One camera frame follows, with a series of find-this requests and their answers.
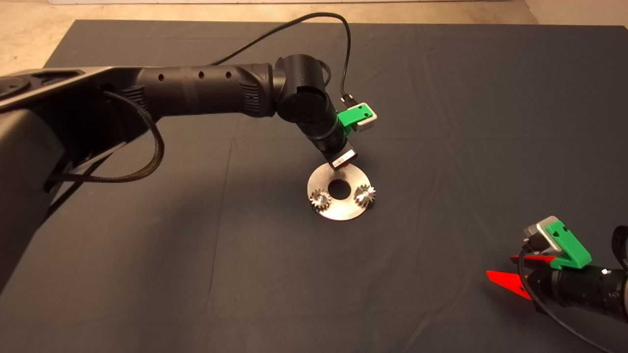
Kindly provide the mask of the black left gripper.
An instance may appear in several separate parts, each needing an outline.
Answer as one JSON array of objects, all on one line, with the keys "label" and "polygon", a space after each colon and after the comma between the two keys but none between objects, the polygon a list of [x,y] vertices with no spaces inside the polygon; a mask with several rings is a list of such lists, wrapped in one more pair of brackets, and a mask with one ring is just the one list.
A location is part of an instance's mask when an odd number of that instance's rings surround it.
[{"label": "black left gripper", "polygon": [[301,114],[298,128],[321,152],[332,170],[346,170],[357,159],[358,152],[345,135],[336,112]]}]

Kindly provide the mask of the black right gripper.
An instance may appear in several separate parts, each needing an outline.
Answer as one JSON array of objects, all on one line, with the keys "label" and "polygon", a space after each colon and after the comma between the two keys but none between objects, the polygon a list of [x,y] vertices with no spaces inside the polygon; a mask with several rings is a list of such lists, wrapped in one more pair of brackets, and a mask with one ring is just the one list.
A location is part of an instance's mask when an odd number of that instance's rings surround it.
[{"label": "black right gripper", "polygon": [[[525,255],[523,266],[549,266],[555,255]],[[486,271],[488,280],[526,300],[532,300],[520,275]],[[577,307],[614,320],[625,319],[625,271],[599,266],[577,270],[539,268],[527,276],[533,293],[551,310]]]}]

